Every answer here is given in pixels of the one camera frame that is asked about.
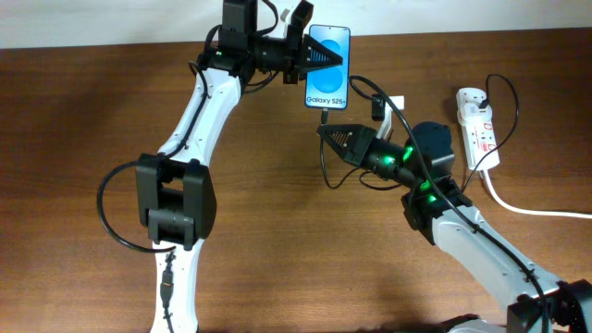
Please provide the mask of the blue Galaxy smartphone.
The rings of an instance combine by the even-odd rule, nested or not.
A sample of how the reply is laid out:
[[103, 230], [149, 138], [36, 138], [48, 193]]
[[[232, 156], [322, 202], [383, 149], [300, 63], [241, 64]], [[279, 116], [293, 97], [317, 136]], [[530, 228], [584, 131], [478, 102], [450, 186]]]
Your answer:
[[348, 104], [351, 31], [347, 27], [312, 25], [309, 34], [342, 58], [342, 64], [307, 75], [304, 104], [309, 108], [344, 110]]

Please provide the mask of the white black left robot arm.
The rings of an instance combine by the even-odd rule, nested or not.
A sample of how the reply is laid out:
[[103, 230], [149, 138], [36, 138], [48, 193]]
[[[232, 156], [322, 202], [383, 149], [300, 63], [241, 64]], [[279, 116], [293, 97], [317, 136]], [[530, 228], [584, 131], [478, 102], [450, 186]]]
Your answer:
[[216, 219], [209, 165], [221, 130], [256, 70], [283, 73], [294, 84], [310, 72], [347, 68], [348, 41], [291, 31], [282, 39], [243, 35], [239, 47], [226, 41], [198, 56], [191, 99], [174, 132], [156, 155], [136, 168], [141, 223], [156, 261], [153, 332], [196, 332], [200, 251]]

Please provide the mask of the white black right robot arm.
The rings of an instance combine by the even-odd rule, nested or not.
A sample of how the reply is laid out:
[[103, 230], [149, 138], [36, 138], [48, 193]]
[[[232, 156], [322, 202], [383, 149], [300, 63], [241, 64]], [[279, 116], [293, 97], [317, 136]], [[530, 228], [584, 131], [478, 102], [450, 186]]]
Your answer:
[[403, 146], [361, 124], [321, 125], [320, 138], [346, 163], [408, 188], [401, 198], [410, 227], [457, 260], [504, 308], [505, 332], [591, 329], [591, 284], [561, 280], [505, 240], [451, 176], [450, 129], [423, 122]]

